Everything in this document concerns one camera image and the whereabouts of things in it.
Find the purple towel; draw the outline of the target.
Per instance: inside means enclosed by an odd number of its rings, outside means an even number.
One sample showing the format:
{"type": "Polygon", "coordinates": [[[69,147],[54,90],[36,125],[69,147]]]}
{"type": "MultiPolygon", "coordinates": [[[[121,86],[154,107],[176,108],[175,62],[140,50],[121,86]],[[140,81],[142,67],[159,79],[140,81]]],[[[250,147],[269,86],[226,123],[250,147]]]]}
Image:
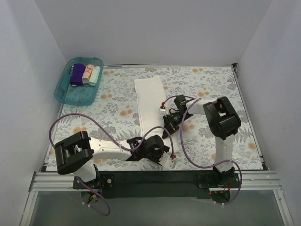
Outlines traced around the purple towel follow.
{"type": "Polygon", "coordinates": [[[74,64],[73,65],[73,71],[70,78],[70,84],[72,86],[82,86],[82,76],[85,71],[85,66],[83,64],[74,64]]]}

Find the white towel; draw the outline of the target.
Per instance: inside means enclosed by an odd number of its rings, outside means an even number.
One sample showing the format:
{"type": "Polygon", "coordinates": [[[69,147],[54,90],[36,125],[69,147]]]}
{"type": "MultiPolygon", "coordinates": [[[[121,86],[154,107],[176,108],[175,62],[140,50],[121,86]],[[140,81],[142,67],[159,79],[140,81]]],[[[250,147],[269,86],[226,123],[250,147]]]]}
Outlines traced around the white towel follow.
{"type": "Polygon", "coordinates": [[[145,135],[151,128],[164,126],[163,115],[159,108],[166,100],[160,77],[134,80],[137,97],[138,115],[141,134],[145,135]]]}

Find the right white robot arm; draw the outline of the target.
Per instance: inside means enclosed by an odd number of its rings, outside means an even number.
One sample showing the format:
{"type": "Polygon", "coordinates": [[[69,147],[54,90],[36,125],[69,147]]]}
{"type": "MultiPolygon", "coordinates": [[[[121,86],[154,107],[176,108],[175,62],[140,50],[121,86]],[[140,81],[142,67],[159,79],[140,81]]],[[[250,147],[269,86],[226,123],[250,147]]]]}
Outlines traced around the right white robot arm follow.
{"type": "Polygon", "coordinates": [[[218,187],[230,186],[236,173],[232,160],[233,142],[241,119],[227,97],[213,100],[200,100],[185,95],[173,96],[176,110],[169,110],[163,116],[164,131],[162,138],[168,137],[178,130],[183,129],[185,120],[193,115],[206,116],[209,128],[215,137],[215,161],[213,172],[205,180],[209,185],[218,187]]]}

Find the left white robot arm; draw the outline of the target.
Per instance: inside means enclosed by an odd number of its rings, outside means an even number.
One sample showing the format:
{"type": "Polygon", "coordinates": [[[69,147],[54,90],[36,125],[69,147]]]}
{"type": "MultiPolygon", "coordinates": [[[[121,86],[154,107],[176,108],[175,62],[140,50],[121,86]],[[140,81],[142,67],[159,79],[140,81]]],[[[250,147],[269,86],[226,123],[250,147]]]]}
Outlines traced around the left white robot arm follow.
{"type": "Polygon", "coordinates": [[[175,160],[168,153],[162,138],[158,135],[147,139],[135,137],[116,145],[112,141],[90,137],[86,131],[78,132],[55,144],[57,173],[74,174],[89,188],[96,188],[100,172],[91,160],[116,159],[120,161],[140,161],[148,159],[162,167],[174,168],[175,160]]]}

